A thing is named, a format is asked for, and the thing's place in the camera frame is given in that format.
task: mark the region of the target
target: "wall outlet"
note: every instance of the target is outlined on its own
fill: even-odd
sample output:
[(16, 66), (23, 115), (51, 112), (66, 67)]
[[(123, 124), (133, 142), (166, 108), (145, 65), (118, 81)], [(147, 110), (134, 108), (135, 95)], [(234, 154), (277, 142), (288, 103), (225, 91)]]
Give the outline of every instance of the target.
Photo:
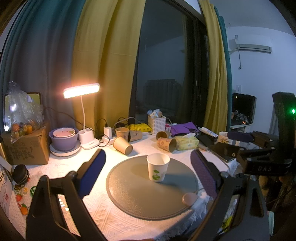
[(241, 85), (236, 85), (235, 86), (235, 92), (240, 94), (242, 92), (242, 86)]

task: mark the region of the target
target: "bowl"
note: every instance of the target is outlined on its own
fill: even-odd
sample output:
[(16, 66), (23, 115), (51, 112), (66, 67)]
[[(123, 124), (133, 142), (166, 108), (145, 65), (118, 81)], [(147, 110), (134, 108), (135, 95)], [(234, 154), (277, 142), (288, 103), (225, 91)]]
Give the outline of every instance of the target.
[(53, 132), (57, 129), (54, 129), (49, 133), (49, 137), (51, 138), (52, 144), (54, 145), (54, 147), (61, 151), (69, 151), (72, 148), (74, 148), (78, 139), (79, 130), (76, 128), (73, 128), (75, 130), (75, 135), (72, 135), (69, 137), (54, 137)]
[(70, 127), (63, 127), (56, 129), (52, 134), (56, 138), (70, 137), (75, 135), (75, 130)]

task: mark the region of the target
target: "teal curtain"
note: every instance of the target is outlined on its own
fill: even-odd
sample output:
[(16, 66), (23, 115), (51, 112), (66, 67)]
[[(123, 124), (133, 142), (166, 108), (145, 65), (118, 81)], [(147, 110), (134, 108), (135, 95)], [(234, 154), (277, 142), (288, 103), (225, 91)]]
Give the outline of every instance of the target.
[[(25, 92), (41, 92), (45, 106), (74, 116), (63, 89), (71, 85), (74, 40), (84, 4), (85, 0), (28, 0), (3, 52), (0, 99), (8, 91), (8, 82), (14, 81)], [(52, 128), (75, 126), (66, 115), (46, 114)], [(1, 111), (1, 132), (3, 128)]]
[(226, 131), (230, 131), (231, 125), (231, 112), (232, 112), (232, 75), (231, 75), (231, 65), (230, 65), (230, 57), (228, 51), (228, 42), (227, 42), (227, 35), (226, 35), (226, 28), (224, 18), (219, 16), (218, 9), (215, 8), (215, 12), (217, 14), (217, 18), (219, 21), (221, 34), (222, 34), (222, 41), (224, 46), (224, 53), (225, 53), (225, 60), (226, 60), (226, 72), (227, 72), (227, 124), (226, 124)]

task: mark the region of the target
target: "desk lamp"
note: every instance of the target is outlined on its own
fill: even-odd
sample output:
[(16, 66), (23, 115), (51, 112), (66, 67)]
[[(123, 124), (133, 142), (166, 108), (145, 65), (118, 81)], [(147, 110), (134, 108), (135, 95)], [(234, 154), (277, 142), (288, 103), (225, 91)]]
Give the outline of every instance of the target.
[(82, 112), (83, 112), (83, 130), (78, 132), (78, 137), (83, 149), (89, 150), (100, 144), (100, 141), (94, 137), (94, 132), (90, 128), (85, 129), (85, 113), (82, 96), (98, 92), (100, 85), (98, 83), (79, 85), (64, 89), (64, 98), (72, 98), (80, 96)]

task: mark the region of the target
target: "brown paper cup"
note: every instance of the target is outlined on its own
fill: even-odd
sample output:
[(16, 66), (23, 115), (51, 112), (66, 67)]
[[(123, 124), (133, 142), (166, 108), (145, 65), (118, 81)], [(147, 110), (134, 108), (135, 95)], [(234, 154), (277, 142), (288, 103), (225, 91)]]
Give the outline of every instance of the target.
[(173, 152), (177, 147), (177, 141), (175, 139), (159, 137), (157, 139), (157, 146), (161, 149)]
[(160, 137), (164, 137), (164, 138), (169, 138), (170, 137), (170, 132), (169, 131), (159, 131), (156, 134), (156, 140)]
[(115, 129), (115, 131), (116, 131), (116, 136), (117, 137), (123, 137), (124, 139), (126, 139), (126, 141), (128, 140), (129, 128), (118, 127), (118, 128)]
[(143, 134), (141, 131), (129, 131), (128, 134), (128, 141), (132, 142), (132, 141), (137, 141), (142, 139)]
[(130, 154), (133, 150), (133, 146), (129, 144), (123, 137), (117, 137), (114, 140), (113, 147), (125, 155)]

